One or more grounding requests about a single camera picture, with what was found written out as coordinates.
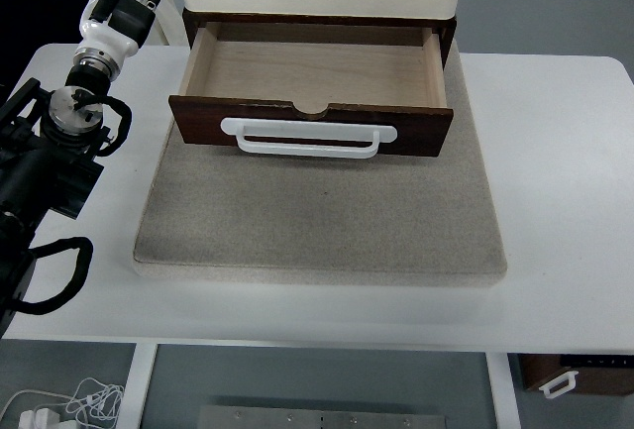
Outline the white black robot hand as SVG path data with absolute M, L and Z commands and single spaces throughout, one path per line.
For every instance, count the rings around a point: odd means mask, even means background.
M 115 70 L 145 43 L 161 0 L 89 0 L 80 22 L 79 65 L 100 62 Z

